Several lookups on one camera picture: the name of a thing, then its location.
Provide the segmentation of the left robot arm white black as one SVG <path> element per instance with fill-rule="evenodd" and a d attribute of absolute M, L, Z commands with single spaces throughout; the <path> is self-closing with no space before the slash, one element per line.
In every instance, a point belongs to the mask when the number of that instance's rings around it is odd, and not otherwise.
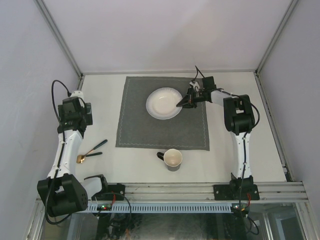
<path fill-rule="evenodd" d="M 62 221 L 53 218 L 63 217 L 65 221 L 73 213 L 86 210 L 93 196 L 104 200 L 109 196 L 110 188 L 102 174 L 86 177 L 83 181 L 75 176 L 76 165 L 86 157 L 79 154 L 79 148 L 86 128 L 93 125 L 91 103 L 84 101 L 81 90 L 75 90 L 67 92 L 62 104 L 52 106 L 58 120 L 58 147 L 47 177 L 37 183 L 37 192 L 44 204 L 46 221 L 58 225 Z"/>

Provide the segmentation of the white bowl plate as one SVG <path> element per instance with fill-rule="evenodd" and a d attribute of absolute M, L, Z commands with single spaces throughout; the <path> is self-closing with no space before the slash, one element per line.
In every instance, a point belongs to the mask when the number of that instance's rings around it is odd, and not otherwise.
<path fill-rule="evenodd" d="M 181 112 L 182 107 L 176 107 L 176 105 L 182 98 L 178 90 L 171 87 L 162 87 L 148 96 L 145 107 L 148 114 L 153 118 L 169 120 Z"/>

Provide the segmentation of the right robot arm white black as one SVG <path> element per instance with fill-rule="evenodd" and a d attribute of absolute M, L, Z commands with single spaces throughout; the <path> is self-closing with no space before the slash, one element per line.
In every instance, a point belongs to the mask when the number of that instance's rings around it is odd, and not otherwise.
<path fill-rule="evenodd" d="M 196 68 L 196 74 L 202 76 L 202 87 L 195 79 L 189 82 L 186 95 L 176 106 L 186 109 L 196 108 L 197 103 L 209 102 L 223 107 L 224 125 L 231 134 L 234 168 L 228 184 L 213 185 L 214 199 L 217 201 L 260 199 L 258 186 L 250 167 L 249 143 L 252 130 L 260 122 L 260 112 L 251 103 L 247 94 L 237 95 L 218 88 L 212 76 L 205 77 Z"/>

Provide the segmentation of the grey cloth napkin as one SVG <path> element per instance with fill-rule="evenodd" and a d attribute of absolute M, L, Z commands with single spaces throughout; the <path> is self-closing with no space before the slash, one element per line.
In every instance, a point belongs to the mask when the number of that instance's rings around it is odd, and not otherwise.
<path fill-rule="evenodd" d="M 209 151 L 206 104 L 177 106 L 190 81 L 189 77 L 126 77 L 115 146 Z"/>

